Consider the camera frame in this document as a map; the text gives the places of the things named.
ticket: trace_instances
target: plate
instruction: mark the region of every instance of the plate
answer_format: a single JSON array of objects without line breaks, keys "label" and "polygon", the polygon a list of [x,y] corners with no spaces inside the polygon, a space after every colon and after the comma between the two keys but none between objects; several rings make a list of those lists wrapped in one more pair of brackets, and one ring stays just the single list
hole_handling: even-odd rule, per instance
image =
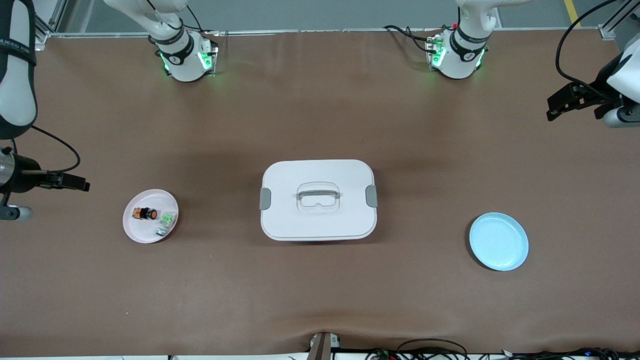
[{"label": "plate", "polygon": [[524,263],[529,253],[529,239],[522,225],[502,213],[486,213],[471,225],[471,250],[486,266],[508,271]]},{"label": "plate", "polygon": [[[134,208],[152,208],[160,212],[158,218],[162,217],[162,214],[169,211],[175,212],[175,220],[169,228],[166,235],[160,236],[156,234],[158,228],[157,220],[138,220],[132,216]],[[131,240],[139,243],[154,243],[167,237],[175,227],[178,221],[178,202],[170,193],[153,189],[147,190],[137,194],[124,209],[122,214],[122,227],[124,232]]]}]

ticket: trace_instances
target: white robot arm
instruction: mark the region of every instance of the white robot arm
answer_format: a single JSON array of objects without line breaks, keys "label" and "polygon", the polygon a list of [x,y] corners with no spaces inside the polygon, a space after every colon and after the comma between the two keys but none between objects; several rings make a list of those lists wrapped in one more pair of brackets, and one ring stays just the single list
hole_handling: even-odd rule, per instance
[{"label": "white robot arm", "polygon": [[517,6],[532,0],[456,0],[460,19],[455,29],[445,29],[428,45],[429,64],[453,79],[463,79],[480,66],[487,40],[495,29],[494,8]]},{"label": "white robot arm", "polygon": [[31,0],[0,2],[0,139],[27,131],[38,112],[33,90],[35,11]]},{"label": "white robot arm", "polygon": [[605,65],[588,85],[571,82],[551,95],[547,120],[598,105],[595,118],[607,127],[640,127],[640,39]]},{"label": "white robot arm", "polygon": [[137,22],[160,49],[164,67],[176,80],[196,81],[214,71],[218,45],[196,31],[188,31],[177,13],[187,0],[104,0]]},{"label": "white robot arm", "polygon": [[[33,90],[35,9],[31,0],[0,1],[0,139],[14,139],[33,125],[38,106]],[[89,190],[82,177],[46,171],[15,149],[0,149],[0,220],[26,220],[32,211],[8,205],[11,193],[34,187]]]}]

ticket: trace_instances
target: wire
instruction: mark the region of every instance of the wire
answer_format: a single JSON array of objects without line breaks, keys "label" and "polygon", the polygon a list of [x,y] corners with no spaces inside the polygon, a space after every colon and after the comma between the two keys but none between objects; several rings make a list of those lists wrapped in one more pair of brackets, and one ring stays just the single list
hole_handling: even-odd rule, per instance
[{"label": "wire", "polygon": [[189,10],[189,12],[191,13],[191,16],[193,17],[193,20],[196,20],[196,24],[198,24],[198,29],[200,31],[204,32],[204,30],[202,29],[202,25],[200,25],[200,21],[196,17],[196,14],[193,13],[193,10],[191,9],[191,7],[189,5],[187,5],[187,10]]},{"label": "wire", "polygon": [[[614,13],[613,15],[611,15],[609,20],[607,22],[605,22],[602,27],[606,28],[607,25],[609,25],[609,23],[611,21],[613,21],[613,19],[615,19],[616,16],[622,12],[622,10],[624,10],[626,7],[629,6],[629,4],[631,4],[632,1],[633,0],[628,0],[626,3],[622,4],[622,6],[618,9],[618,11],[616,13]],[[627,12],[624,15],[622,15],[620,18],[618,18],[618,21],[615,24],[613,24],[613,26],[611,26],[611,31],[613,31],[613,29],[616,26],[618,26],[622,20],[626,19],[631,13],[633,13],[633,11],[638,7],[638,5],[640,5],[640,3],[635,4],[634,6],[631,6],[631,9],[628,9]]]},{"label": "wire", "polygon": [[403,346],[408,345],[410,343],[422,343],[422,342],[425,342],[425,341],[435,341],[435,342],[439,342],[439,343],[448,343],[448,344],[451,344],[451,345],[456,345],[457,347],[461,348],[462,351],[465,352],[465,354],[467,354],[467,349],[464,346],[460,345],[459,343],[457,343],[455,341],[451,341],[451,340],[447,340],[447,339],[439,339],[439,338],[424,338],[424,339],[408,340],[408,341],[405,341],[404,343],[398,345],[398,348],[396,349],[396,351],[400,351],[400,349]]},{"label": "wire", "polygon": [[411,32],[411,28],[409,28],[408,26],[406,27],[406,30],[409,32],[409,36],[411,36],[411,38],[413,39],[413,43],[418,47],[418,49],[424,51],[425,53],[429,53],[429,54],[435,54],[436,52],[434,50],[431,49],[425,49],[424,47],[420,46],[420,44],[418,44],[418,41],[416,40],[415,36],[413,35],[413,33]]},{"label": "wire", "polygon": [[151,9],[153,9],[156,12],[158,17],[160,17],[160,19],[162,19],[162,21],[164,21],[164,23],[167,24],[167,26],[169,26],[170,28],[172,28],[174,30],[180,30],[182,28],[182,25],[183,25],[182,19],[180,19],[180,27],[179,28],[174,28],[171,24],[169,24],[169,22],[167,20],[164,19],[164,17],[160,14],[160,12],[156,9],[156,7],[151,3],[151,0],[147,0],[147,3],[149,4],[149,6],[151,6]]},{"label": "wire", "polygon": [[573,24],[571,24],[569,26],[569,28],[567,28],[567,30],[564,32],[564,34],[562,35],[562,37],[560,38],[560,42],[558,43],[558,48],[556,50],[556,70],[558,71],[558,74],[560,74],[563,78],[567,79],[567,80],[571,80],[574,83],[578,83],[582,86],[584,86],[585,88],[593,91],[594,93],[598,94],[600,97],[603,97],[604,99],[607,99],[608,101],[614,101],[614,99],[611,99],[609,96],[605,96],[603,93],[599,92],[598,90],[594,89],[591,85],[585,83],[582,80],[579,80],[577,78],[574,78],[573,76],[569,76],[567,75],[561,68],[560,68],[560,52],[562,51],[562,46],[564,44],[564,41],[566,40],[566,37],[569,35],[569,33],[571,32],[571,30],[573,30],[573,28],[576,27],[576,25],[585,17],[589,16],[590,14],[592,14],[593,12],[607,6],[608,4],[611,3],[615,3],[617,0],[606,0],[602,3],[600,3],[599,5],[594,6],[593,8],[587,10],[587,12],[583,13],[578,19],[575,19],[575,21],[573,22]]},{"label": "wire", "polygon": [[514,354],[509,360],[565,360],[573,359],[573,356],[591,356],[599,360],[633,360],[640,357],[640,351],[618,353],[608,348],[580,348],[571,352],[538,352],[535,354]]},{"label": "wire", "polygon": [[76,163],[74,164],[74,166],[68,167],[68,168],[64,168],[62,170],[55,170],[55,171],[52,171],[52,172],[57,172],[57,173],[61,174],[63,172],[71,171],[71,170],[77,168],[80,165],[80,154],[78,154],[78,152],[71,145],[69,145],[66,141],[62,140],[61,138],[57,137],[56,135],[53,135],[52,133],[50,133],[50,132],[48,132],[46,130],[40,129],[39,127],[37,127],[35,125],[31,125],[31,128],[34,129],[34,130],[37,130],[37,131],[39,131],[39,132],[41,132],[41,133],[43,133],[43,134],[45,134],[47,136],[49,136],[49,137],[51,137],[51,138],[53,138],[55,140],[57,140],[62,145],[68,147],[69,150],[71,150],[71,152],[73,152],[74,155],[76,156]]},{"label": "wire", "polygon": [[[407,33],[405,30],[402,30],[401,28],[398,28],[395,25],[387,25],[384,27],[384,29],[394,29],[394,30],[398,30],[400,32],[400,34],[406,36],[406,37],[412,37],[409,33]],[[413,38],[415,38],[416,40],[420,40],[420,41],[427,41],[427,38],[423,38],[423,37],[416,37],[413,36]]]}]

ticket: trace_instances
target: table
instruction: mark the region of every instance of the table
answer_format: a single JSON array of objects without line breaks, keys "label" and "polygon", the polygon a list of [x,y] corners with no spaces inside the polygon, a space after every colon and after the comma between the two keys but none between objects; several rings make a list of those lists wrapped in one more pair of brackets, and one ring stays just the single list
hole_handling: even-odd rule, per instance
[{"label": "table", "polygon": [[[38,54],[37,124],[81,153],[88,193],[36,189],[0,241],[0,356],[297,352],[317,331],[343,347],[438,336],[471,352],[635,350],[638,129],[589,110],[545,118],[566,81],[561,31],[496,32],[483,66],[430,73],[390,33],[282,33],[220,42],[218,73],[166,77],[135,39],[52,39]],[[616,54],[596,30],[567,41],[567,73]],[[73,161],[30,131],[21,154]],[[278,243],[260,228],[262,173],[282,160],[354,158],[374,170],[368,238]],[[122,230],[137,193],[180,204],[171,238]],[[527,261],[483,268],[467,231],[501,211],[527,230]]]}]

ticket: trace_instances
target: storage box lid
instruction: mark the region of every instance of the storage box lid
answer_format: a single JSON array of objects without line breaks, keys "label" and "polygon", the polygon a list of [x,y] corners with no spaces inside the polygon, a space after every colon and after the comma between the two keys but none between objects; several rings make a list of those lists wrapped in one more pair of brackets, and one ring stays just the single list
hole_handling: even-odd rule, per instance
[{"label": "storage box lid", "polygon": [[360,160],[281,161],[262,178],[262,230],[274,240],[360,239],[377,207],[373,171]]}]

